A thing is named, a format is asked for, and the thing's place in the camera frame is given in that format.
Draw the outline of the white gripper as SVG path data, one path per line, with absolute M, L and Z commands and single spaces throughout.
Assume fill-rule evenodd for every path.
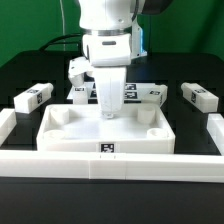
M 83 36 L 83 52 L 96 83 L 97 100 L 105 118 L 114 118 L 124 102 L 127 66 L 131 64 L 131 35 Z

